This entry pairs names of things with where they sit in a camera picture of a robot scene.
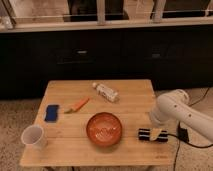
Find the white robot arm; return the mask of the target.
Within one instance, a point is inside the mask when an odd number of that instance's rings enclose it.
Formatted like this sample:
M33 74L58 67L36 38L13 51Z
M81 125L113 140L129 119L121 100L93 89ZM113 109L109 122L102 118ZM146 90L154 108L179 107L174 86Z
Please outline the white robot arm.
M182 89L159 95L149 112L152 124L159 127L175 118L213 143L213 117L190 107L189 100L189 95Z

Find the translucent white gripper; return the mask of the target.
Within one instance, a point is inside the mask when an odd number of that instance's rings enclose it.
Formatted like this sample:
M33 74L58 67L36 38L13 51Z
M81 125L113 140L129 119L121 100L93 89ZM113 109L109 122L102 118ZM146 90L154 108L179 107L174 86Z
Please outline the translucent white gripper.
M151 111L149 112L149 118L151 123L155 127L160 127L165 124L167 121L167 117L157 108L153 107ZM162 129L161 128L152 128L150 130L150 141L155 141L159 135L161 134Z

